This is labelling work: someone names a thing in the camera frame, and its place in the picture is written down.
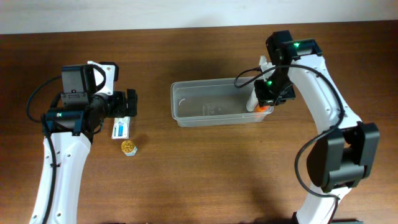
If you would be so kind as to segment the white Panadol box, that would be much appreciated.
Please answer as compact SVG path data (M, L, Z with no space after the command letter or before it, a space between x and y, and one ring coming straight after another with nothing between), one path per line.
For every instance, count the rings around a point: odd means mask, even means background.
M130 117L115 118L113 124L112 139L128 139L129 138Z

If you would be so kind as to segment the Tiger Balm jar gold lid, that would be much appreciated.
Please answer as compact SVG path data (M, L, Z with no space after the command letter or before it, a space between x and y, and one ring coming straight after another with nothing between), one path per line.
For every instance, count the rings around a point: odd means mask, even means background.
M121 150L126 156L134 156L137 152L137 147L132 141L126 140L122 142Z

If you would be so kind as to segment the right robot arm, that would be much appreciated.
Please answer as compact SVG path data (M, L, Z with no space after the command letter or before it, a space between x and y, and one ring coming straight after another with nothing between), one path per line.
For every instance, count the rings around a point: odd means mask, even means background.
M380 133L364 123L343 99L326 68L323 53L313 39L294 40L287 30L266 40L271 67L262 66L268 78L254 82L257 104L277 106L303 97L317 128L317 136L298 151L294 167L308 147L308 195L292 216L293 223L331 223L341 200L369 177Z

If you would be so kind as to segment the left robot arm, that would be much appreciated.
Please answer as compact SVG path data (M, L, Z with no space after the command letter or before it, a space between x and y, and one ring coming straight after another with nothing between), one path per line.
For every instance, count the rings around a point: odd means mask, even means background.
M113 118L112 139L129 137L137 114L134 89L114 90L119 67L89 61L62 68L58 93L38 123L44 135L44 161L31 223L76 223L81 177L93 138Z

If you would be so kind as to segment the orange tube white cap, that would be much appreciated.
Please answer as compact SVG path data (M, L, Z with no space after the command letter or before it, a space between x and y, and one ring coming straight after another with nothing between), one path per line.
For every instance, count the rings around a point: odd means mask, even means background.
M254 109L254 112L255 112L255 113L264 113L264 112L269 111L269 108L270 108L270 106L260 106L260 105L257 105L257 106L255 107L255 109Z

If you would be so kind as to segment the clear plastic container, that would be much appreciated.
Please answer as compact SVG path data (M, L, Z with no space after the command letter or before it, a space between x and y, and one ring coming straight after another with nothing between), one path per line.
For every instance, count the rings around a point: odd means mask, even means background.
M274 108L249 112L254 84L236 88L234 78L175 82L170 87L172 117L180 127L261 122Z

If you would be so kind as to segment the white spray bottle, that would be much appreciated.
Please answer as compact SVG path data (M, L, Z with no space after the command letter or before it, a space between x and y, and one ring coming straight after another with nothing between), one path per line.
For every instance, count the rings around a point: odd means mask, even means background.
M246 109L248 112L253 112L256 109L257 105L258 105L258 99L256 96L256 91L255 89L253 89L246 103Z

